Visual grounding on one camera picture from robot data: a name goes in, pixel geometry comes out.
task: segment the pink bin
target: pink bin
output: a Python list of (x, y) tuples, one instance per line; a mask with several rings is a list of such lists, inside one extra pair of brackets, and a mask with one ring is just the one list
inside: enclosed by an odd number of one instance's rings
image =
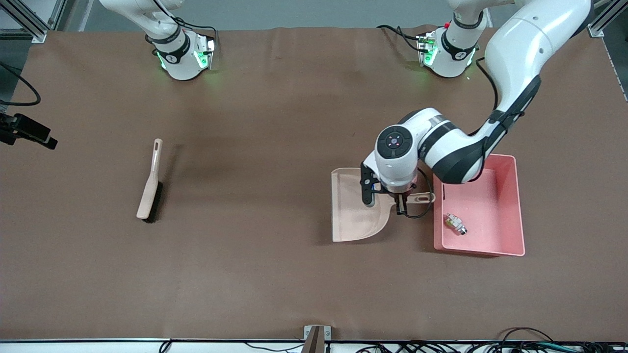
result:
[[(513, 156), (490, 155), (482, 176), (463, 185), (434, 177), (434, 247), (443, 251), (493, 256), (523, 256), (517, 165)], [(468, 232), (458, 235), (444, 221), (447, 213), (462, 219)]]

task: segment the green led light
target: green led light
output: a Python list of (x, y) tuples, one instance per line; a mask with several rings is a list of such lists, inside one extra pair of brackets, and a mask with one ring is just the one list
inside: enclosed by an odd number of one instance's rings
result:
[(469, 61), (467, 62), (467, 66), (471, 65), (471, 63), (473, 62), (474, 54), (475, 54), (475, 49), (473, 49), (473, 51), (471, 51), (471, 54), (469, 55)]
[(431, 66), (434, 63), (436, 54), (438, 54), (438, 47), (436, 45), (432, 45), (431, 50), (425, 54), (425, 65)]
[(163, 59), (161, 58), (161, 54), (159, 54), (159, 52), (157, 52), (157, 57), (159, 58), (159, 61), (161, 62), (161, 68), (163, 68), (164, 70), (167, 70), (166, 64), (163, 62)]
[(207, 55), (194, 51), (194, 56), (196, 57), (200, 68), (206, 68), (208, 66)]

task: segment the dustpan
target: dustpan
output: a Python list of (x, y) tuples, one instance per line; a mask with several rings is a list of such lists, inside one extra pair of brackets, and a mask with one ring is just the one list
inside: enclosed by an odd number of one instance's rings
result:
[[(395, 201), (390, 195), (374, 194), (375, 205), (362, 203), (360, 168), (338, 168), (332, 172), (332, 240), (356, 241), (379, 233), (391, 214)], [(414, 193), (407, 204), (428, 204), (431, 193)]]

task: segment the brush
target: brush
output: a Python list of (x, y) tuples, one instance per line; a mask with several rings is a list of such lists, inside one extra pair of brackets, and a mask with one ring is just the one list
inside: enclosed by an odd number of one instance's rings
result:
[(151, 173), (148, 175), (142, 201), (139, 203), (137, 218), (146, 223), (154, 223), (157, 218), (157, 208), (161, 198), (163, 184), (158, 180), (159, 158), (161, 156), (161, 139), (156, 139), (153, 143), (153, 161), (151, 163)]

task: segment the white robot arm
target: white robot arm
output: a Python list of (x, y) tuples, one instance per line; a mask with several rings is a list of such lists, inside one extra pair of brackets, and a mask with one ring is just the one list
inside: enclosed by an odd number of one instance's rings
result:
[(453, 9), (448, 27), (427, 33), (421, 44), (421, 64), (442, 77), (459, 76), (471, 64), (477, 41), (487, 26), (485, 9), (512, 4), (514, 0), (447, 0)]
[(214, 38), (181, 28), (170, 13), (184, 0), (100, 0), (102, 5), (138, 25), (157, 48), (161, 66), (177, 80), (190, 80), (209, 68)]
[(418, 160), (444, 183), (461, 184), (478, 175), (484, 159), (523, 115), (536, 95), (539, 73), (550, 57), (583, 26), (590, 0), (533, 0), (489, 41), (486, 64), (499, 105), (473, 135), (466, 135), (436, 109), (415, 111), (384, 129), (362, 164), (362, 201), (381, 193), (403, 201), (416, 187)]

